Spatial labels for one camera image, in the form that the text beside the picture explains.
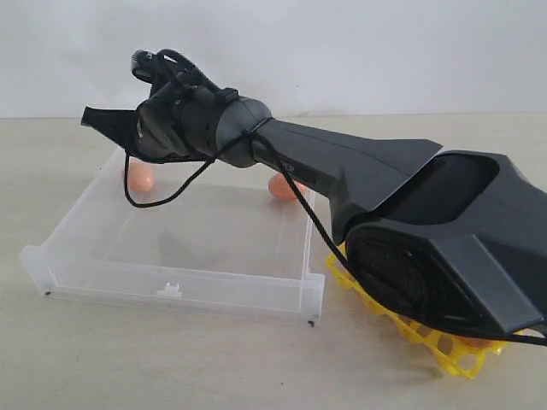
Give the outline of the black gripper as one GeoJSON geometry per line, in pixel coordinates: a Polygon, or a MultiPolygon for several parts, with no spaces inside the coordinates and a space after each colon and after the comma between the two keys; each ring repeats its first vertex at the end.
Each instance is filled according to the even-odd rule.
{"type": "Polygon", "coordinates": [[[137,139],[136,110],[85,107],[80,124],[99,132],[130,156],[141,156],[137,139]]]}

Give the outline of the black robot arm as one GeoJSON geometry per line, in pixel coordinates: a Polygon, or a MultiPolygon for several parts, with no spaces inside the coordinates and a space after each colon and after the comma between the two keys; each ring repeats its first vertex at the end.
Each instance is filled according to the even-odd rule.
{"type": "Polygon", "coordinates": [[[458,336],[546,342],[546,195],[506,155],[302,126],[248,97],[152,97],[81,122],[150,163],[271,167],[327,198],[321,235],[376,302],[458,336]]]}

